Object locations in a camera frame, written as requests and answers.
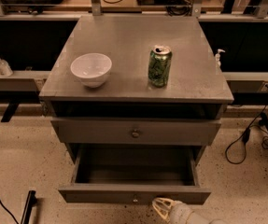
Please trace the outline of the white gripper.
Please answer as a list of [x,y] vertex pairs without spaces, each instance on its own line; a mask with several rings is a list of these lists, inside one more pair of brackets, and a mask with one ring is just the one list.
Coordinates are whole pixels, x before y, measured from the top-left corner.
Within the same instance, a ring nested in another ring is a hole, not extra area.
[[152,201],[152,207],[170,224],[202,224],[202,218],[185,203],[159,197]]

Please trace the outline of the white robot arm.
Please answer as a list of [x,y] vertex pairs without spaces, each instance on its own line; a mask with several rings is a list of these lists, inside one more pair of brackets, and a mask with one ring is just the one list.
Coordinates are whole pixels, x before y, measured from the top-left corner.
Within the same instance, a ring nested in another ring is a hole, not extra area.
[[159,197],[152,201],[152,206],[167,224],[227,224],[221,219],[208,220],[181,201]]

